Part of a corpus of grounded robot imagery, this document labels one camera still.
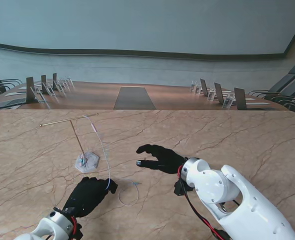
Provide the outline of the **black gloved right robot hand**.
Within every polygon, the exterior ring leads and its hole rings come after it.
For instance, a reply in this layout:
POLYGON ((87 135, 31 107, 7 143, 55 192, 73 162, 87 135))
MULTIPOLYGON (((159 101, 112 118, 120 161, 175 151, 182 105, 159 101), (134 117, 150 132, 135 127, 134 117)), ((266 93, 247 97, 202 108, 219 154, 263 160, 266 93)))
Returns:
POLYGON ((172 149, 160 145, 145 144, 136 150, 137 154, 151 154, 156 160, 138 160, 136 165, 150 170, 159 170, 167 174, 176 174, 187 158, 183 157, 172 149))

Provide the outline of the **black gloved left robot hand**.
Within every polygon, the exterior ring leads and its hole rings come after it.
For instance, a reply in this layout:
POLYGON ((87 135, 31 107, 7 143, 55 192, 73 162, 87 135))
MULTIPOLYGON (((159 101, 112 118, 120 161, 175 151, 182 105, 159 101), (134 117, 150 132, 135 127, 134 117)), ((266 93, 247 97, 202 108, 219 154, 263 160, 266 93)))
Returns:
POLYGON ((118 185, 111 180, 83 177, 68 197, 63 210, 75 218, 90 214, 108 193, 114 194, 118 185))

